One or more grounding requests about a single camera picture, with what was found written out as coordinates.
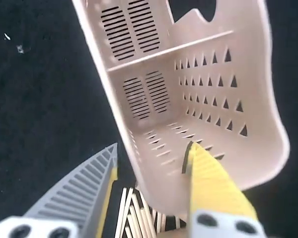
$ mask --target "dark fabric surface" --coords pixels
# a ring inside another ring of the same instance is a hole
[[[202,3],[172,0],[171,7],[178,19]],[[274,90],[292,151],[274,180],[246,194],[268,234],[298,238],[298,1],[269,0],[268,10]],[[134,176],[72,2],[0,1],[0,220],[22,215],[71,169],[116,141],[124,180],[117,186],[132,185]],[[120,199],[116,194],[112,218]],[[107,226],[105,237],[113,229]]]

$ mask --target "laundry basket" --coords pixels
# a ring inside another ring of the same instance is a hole
[[[264,0],[217,0],[210,22],[197,9],[174,22],[167,0],[73,3],[150,206],[187,211],[189,141],[221,160],[241,189],[282,169],[290,148]]]

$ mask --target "white stick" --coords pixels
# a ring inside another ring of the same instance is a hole
[[[123,222],[122,222],[121,230],[120,230],[120,236],[119,236],[120,238],[122,238],[123,233],[124,233],[124,227],[125,227],[125,224],[126,224],[126,219],[127,219],[129,206],[130,206],[130,202],[131,202],[131,196],[133,195],[133,191],[134,191],[133,188],[129,188],[126,203],[125,203],[124,214],[123,214]]]
[[[161,232],[161,217],[162,217],[162,214],[160,212],[158,212],[158,216],[157,216],[157,234],[159,234]]]
[[[119,238],[120,232],[121,232],[121,226],[122,226],[123,215],[124,215],[124,208],[125,208],[125,202],[126,202],[126,191],[127,191],[127,189],[124,188],[123,189],[123,193],[121,195],[121,199],[120,199],[119,213],[118,213],[118,220],[117,220],[115,238]]]
[[[146,212],[147,220],[149,222],[150,221],[150,218],[151,218],[151,215],[150,215],[150,210],[149,210],[148,204],[145,201],[145,198],[144,198],[144,196],[143,196],[143,194],[141,192],[140,192],[140,197],[141,197],[141,201],[143,202],[143,205],[144,205],[144,209],[145,209],[145,212]],[[151,236],[153,238],[156,238],[157,237],[157,234],[155,233],[155,230],[154,230],[153,225],[154,225],[154,223],[149,222],[149,228],[150,228]]]
[[[157,211],[152,209],[152,223],[154,224],[155,217],[157,216]]]
[[[135,211],[136,211],[136,215],[137,215],[137,218],[138,218],[138,222],[139,222],[139,225],[140,225],[141,233],[143,234],[144,238],[147,238],[148,236],[147,236],[147,233],[146,233],[144,221],[143,221],[143,218],[141,216],[139,203],[138,203],[138,200],[137,200],[137,196],[135,194],[133,194],[133,196],[132,196],[132,201],[133,201],[134,208],[135,208]]]
[[[149,222],[151,222],[151,221],[148,221],[147,216],[146,216],[146,211],[145,211],[144,208],[142,208],[142,209],[140,210],[140,212],[141,212],[141,215],[142,215],[142,217],[143,217],[143,221],[144,221],[144,224],[145,224],[146,232],[147,232],[147,234],[148,234],[148,238],[152,238],[152,236],[151,236],[151,231],[150,231],[150,228],[149,228]]]
[[[125,228],[125,232],[126,232],[127,238],[133,238],[133,236],[131,235],[131,232],[130,232],[130,228],[129,227],[126,227]]]
[[[134,221],[134,227],[136,229],[136,233],[137,233],[137,237],[138,238],[141,238],[141,231],[140,231],[140,227],[139,227],[139,223],[138,223],[138,220],[137,220],[137,216],[136,216],[136,213],[135,213],[135,209],[134,209],[134,206],[130,206],[130,214],[131,214],[131,217]]]
[[[167,221],[167,216],[163,214],[161,219],[161,232],[165,232],[166,221]]]
[[[180,229],[181,226],[180,226],[180,218],[178,217],[175,217],[175,228],[176,229]]]
[[[130,227],[131,233],[133,234],[133,237],[137,238],[137,233],[134,226],[133,218],[131,217],[131,215],[128,215],[127,219],[128,219],[129,227]]]

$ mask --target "basket slot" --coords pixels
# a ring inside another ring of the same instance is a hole
[[[119,6],[102,10],[100,16],[110,48],[117,60],[124,60],[135,55],[125,15]]]
[[[148,56],[142,57],[140,59],[136,59],[136,60],[133,60],[133,61],[130,61],[130,62],[127,62],[127,63],[120,64],[120,65],[115,66],[115,67],[111,67],[107,70],[107,72],[113,72],[113,71],[116,71],[116,70],[119,70],[119,69],[122,69],[122,68],[125,68],[125,67],[129,67],[129,66],[138,64],[138,63],[144,63],[145,61],[150,60],[152,58],[161,57],[161,56],[164,56],[164,55],[176,52],[176,51],[183,50],[183,49],[191,47],[191,46],[195,46],[195,45],[207,42],[207,41],[211,41],[211,40],[223,37],[223,36],[227,36],[227,35],[232,34],[232,33],[233,33],[233,31],[226,31],[226,32],[219,33],[219,34],[209,36],[209,37],[205,37],[205,38],[202,38],[202,39],[190,42],[190,43],[182,44],[180,46],[173,47],[173,48],[170,48],[170,49],[167,49],[167,50],[164,50],[164,51],[160,51],[158,53],[154,53],[152,55],[148,55]]]

